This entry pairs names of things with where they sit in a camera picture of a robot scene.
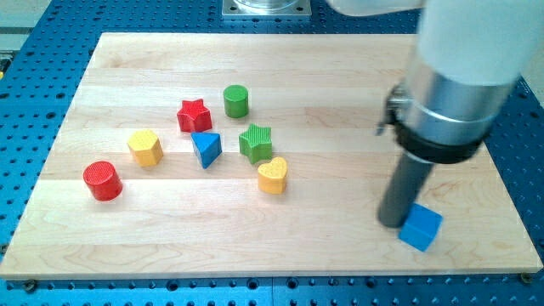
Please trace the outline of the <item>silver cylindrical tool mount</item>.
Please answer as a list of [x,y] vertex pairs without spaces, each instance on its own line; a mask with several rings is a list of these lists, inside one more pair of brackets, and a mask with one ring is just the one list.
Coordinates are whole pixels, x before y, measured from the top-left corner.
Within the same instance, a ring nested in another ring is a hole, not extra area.
[[415,56],[388,94],[376,134],[394,128],[395,141],[421,163],[471,158],[490,133],[513,84],[458,82]]

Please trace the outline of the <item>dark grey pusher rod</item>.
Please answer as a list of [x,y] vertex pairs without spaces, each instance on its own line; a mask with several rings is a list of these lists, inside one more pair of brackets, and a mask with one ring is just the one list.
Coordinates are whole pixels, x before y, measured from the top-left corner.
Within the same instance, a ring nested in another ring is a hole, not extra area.
[[377,209],[377,218],[382,225],[389,228],[403,226],[433,168],[432,162],[408,151],[402,154]]

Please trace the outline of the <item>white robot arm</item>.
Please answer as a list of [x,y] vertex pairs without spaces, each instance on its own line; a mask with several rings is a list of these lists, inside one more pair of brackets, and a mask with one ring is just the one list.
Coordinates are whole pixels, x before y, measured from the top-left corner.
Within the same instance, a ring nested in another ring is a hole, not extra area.
[[403,80],[388,95],[377,132],[394,126],[404,153],[377,218],[407,219],[435,164],[471,158],[543,39],[543,3],[508,0],[329,0],[338,13],[422,11]]

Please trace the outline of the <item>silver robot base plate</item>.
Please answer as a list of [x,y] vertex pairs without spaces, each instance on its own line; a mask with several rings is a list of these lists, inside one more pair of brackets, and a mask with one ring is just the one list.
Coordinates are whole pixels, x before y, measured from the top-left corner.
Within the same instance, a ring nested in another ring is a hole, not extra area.
[[224,17],[310,16],[309,0],[223,0]]

